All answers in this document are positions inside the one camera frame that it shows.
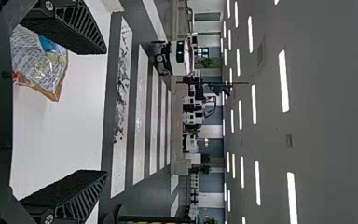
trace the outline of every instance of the wall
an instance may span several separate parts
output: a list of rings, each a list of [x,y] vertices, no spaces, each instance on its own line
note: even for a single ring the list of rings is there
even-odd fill
[[[200,69],[200,73],[203,77],[220,77],[222,76],[221,68],[202,68]]]
[[[222,12],[225,8],[225,0],[189,0],[188,6],[194,13]]]
[[[208,139],[209,145],[205,147],[205,139],[199,139],[198,145],[200,153],[209,154],[213,158],[224,157],[223,153],[223,139]]]
[[[211,58],[219,58],[222,55],[220,54],[220,36],[219,36],[219,44],[217,47],[209,47],[209,57]]]
[[[213,217],[216,221],[218,221],[218,224],[225,223],[225,210],[222,208],[202,208],[199,210],[199,216],[200,224],[203,224],[206,216],[209,218]]]
[[[196,21],[194,24],[194,32],[197,33],[220,32],[221,29],[221,21]]]
[[[197,28],[200,29],[196,30],[196,32],[200,33],[202,31],[202,27],[197,27]],[[199,47],[220,46],[220,35],[199,35],[198,41],[199,41]]]
[[[209,173],[200,175],[200,192],[203,193],[223,193],[223,173]]]

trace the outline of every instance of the ceiling light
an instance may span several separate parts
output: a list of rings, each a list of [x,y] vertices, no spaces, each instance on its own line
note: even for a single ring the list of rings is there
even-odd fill
[[[237,49],[237,76],[241,76],[241,56],[240,49]]]
[[[235,13],[235,27],[238,28],[239,21],[238,21],[238,2],[235,1],[234,4],[234,13]]]
[[[257,108],[256,108],[256,101],[255,101],[255,85],[252,85],[252,110],[253,110],[253,122],[257,124]]]
[[[241,188],[245,188],[245,169],[243,164],[243,157],[240,158],[241,162]]]
[[[257,205],[261,205],[260,197],[260,167],[258,161],[255,162],[255,201]]]
[[[296,179],[295,174],[290,172],[287,172],[287,190],[289,196],[290,224],[297,224]]]
[[[287,86],[286,54],[284,50],[279,54],[279,72],[281,77],[282,112],[285,113],[290,110],[290,106],[289,90]]]
[[[239,117],[238,123],[240,126],[240,130],[242,130],[242,100],[238,101],[238,117]]]
[[[235,154],[233,153],[232,155],[232,178],[235,179]]]
[[[248,18],[248,35],[249,35],[249,52],[253,52],[253,27],[252,27],[252,17]]]

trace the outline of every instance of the clear plastic bag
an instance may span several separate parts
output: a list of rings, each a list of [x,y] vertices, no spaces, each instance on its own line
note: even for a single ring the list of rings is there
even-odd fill
[[[60,100],[68,66],[67,49],[18,25],[10,38],[15,83]]]

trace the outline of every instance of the machine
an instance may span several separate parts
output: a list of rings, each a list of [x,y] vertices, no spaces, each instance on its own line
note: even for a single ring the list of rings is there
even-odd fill
[[[198,153],[197,135],[193,133],[183,134],[183,151],[185,153]]]
[[[154,41],[151,49],[160,75],[187,76],[193,71],[194,53],[187,39]]]

